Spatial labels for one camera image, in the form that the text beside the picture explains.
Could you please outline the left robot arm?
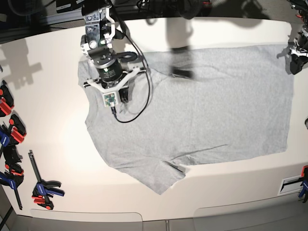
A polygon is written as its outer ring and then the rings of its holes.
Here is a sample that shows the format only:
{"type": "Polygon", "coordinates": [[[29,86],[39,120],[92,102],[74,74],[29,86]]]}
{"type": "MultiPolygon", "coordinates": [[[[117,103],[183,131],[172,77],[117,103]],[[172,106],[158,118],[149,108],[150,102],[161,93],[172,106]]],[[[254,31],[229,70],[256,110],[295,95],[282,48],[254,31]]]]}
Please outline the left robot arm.
{"type": "Polygon", "coordinates": [[[308,1],[289,0],[288,2],[293,9],[297,10],[298,14],[296,16],[304,23],[288,52],[291,59],[290,71],[293,75],[296,75],[308,63],[308,1]]]}

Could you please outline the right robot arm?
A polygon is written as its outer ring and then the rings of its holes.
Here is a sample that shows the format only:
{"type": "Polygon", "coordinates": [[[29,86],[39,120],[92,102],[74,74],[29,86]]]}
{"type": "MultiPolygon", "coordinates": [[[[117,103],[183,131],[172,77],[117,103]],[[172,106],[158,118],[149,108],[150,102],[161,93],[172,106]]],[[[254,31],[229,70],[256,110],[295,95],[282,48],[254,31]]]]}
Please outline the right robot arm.
{"type": "Polygon", "coordinates": [[[85,20],[85,35],[81,38],[81,50],[96,68],[99,77],[88,78],[83,87],[94,87],[103,96],[105,107],[128,103],[128,81],[131,71],[122,64],[135,61],[135,52],[115,52],[113,39],[123,39],[124,32],[115,28],[111,17],[112,3],[108,0],[85,0],[81,13],[85,20]]]}

